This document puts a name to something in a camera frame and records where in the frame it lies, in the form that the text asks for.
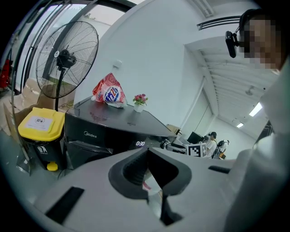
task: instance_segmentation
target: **computer monitor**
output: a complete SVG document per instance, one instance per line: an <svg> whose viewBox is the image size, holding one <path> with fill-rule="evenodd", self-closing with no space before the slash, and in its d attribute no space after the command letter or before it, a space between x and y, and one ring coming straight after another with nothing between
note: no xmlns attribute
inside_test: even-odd
<svg viewBox="0 0 290 232"><path fill-rule="evenodd" d="M202 138L202 136L200 136L199 134L197 134L195 132L192 132L190 137L187 139L187 141L189 143L196 144L201 140L201 138Z"/></svg>

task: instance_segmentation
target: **digital display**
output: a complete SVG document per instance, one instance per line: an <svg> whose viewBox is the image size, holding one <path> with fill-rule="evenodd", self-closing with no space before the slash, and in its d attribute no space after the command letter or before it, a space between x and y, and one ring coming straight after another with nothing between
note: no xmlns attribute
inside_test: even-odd
<svg viewBox="0 0 290 232"><path fill-rule="evenodd" d="M144 145L145 145L145 142L140 142L140 141L136 142L136 146L144 146Z"/></svg>

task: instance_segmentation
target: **ceiling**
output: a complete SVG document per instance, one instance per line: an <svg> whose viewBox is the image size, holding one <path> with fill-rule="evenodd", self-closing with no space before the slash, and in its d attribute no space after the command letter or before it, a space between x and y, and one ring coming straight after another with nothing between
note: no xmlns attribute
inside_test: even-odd
<svg viewBox="0 0 290 232"><path fill-rule="evenodd" d="M243 123L240 130L256 139L268 119L263 110L254 117L249 113L278 76L270 70L257 67L242 53L238 52L235 58L231 58L224 47L199 51L213 80L218 117L233 126ZM249 88L251 96L246 94Z"/></svg>

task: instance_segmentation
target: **fan stand pole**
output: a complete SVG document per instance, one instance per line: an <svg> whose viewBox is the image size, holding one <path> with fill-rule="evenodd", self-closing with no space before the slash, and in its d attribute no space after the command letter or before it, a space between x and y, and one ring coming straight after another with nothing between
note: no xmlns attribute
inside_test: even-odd
<svg viewBox="0 0 290 232"><path fill-rule="evenodd" d="M59 92L60 92L60 87L62 85L64 72L65 72L65 68L60 68L60 76L58 80L58 86L56 88L56 99L55 99L55 106L54 106L55 111L58 111Z"/></svg>

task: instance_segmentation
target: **red plastic bag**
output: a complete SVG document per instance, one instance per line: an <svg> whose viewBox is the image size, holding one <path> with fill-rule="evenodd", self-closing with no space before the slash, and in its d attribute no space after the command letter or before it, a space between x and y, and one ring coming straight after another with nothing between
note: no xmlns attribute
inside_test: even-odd
<svg viewBox="0 0 290 232"><path fill-rule="evenodd" d="M118 108L127 105L122 87L112 73L106 75L93 89L92 93L93 101L105 102L110 106Z"/></svg>

